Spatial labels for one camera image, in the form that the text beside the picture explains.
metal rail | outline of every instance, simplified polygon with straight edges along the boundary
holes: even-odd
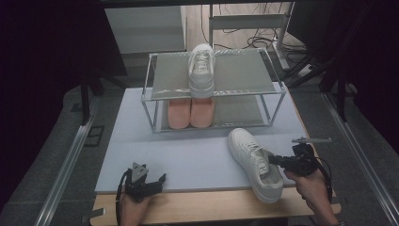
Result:
[[[44,205],[42,206],[38,218],[36,219],[35,226],[49,225],[53,219],[56,208],[58,207],[59,201],[61,200],[62,194],[64,193],[65,187],[70,179],[76,160],[82,150],[85,139],[88,136],[91,124],[94,121],[94,116],[97,112],[100,98],[94,96],[90,104],[90,116],[88,122],[85,125],[81,125],[76,134],[75,139],[65,157],[64,163],[56,177],[53,187],[51,188]]]
[[[322,93],[322,98],[325,100],[329,111],[337,123],[341,133],[343,134],[349,149],[358,161],[360,169],[363,171],[364,177],[369,183],[371,189],[375,193],[382,209],[387,215],[391,225],[399,225],[399,212],[398,207],[395,204],[390,192],[385,187],[385,185],[379,180],[378,175],[375,173],[373,166],[368,160],[364,151],[361,149],[358,141],[356,140],[354,134],[352,133],[349,125],[344,122],[335,110],[335,104],[332,97],[328,94]]]

wooden board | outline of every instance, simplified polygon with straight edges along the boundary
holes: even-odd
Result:
[[[335,214],[339,204],[332,204]],[[104,208],[105,214],[92,218],[93,226],[117,225],[115,194],[97,195],[93,210]],[[313,215],[295,187],[283,189],[278,202],[260,202],[252,189],[234,191],[162,193],[150,203],[143,224],[214,221],[249,218],[288,218]]]

cable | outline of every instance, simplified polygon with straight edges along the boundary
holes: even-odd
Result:
[[[203,32],[203,24],[202,24],[202,7],[203,7],[203,5],[200,5],[200,29],[202,30],[202,36],[203,36],[203,38],[205,39],[206,43],[208,43],[208,44],[209,44],[209,41],[208,41],[208,40],[206,40],[205,33]]]

white sneaker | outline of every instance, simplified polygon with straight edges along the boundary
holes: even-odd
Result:
[[[208,98],[214,94],[215,54],[209,44],[197,45],[188,59],[188,84],[191,96]]]
[[[229,150],[241,167],[247,172],[256,197],[265,203],[279,200],[283,180],[276,165],[268,163],[268,155],[247,130],[237,128],[229,134]]]

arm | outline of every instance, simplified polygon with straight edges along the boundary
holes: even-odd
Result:
[[[306,204],[316,215],[320,226],[339,224],[329,204],[325,180],[319,169],[306,177],[298,176],[288,170],[284,173],[288,179],[295,181],[296,190],[305,198]]]
[[[120,195],[120,225],[121,226],[137,226],[147,211],[152,197],[146,197],[140,203],[136,203],[133,199],[122,193]]]

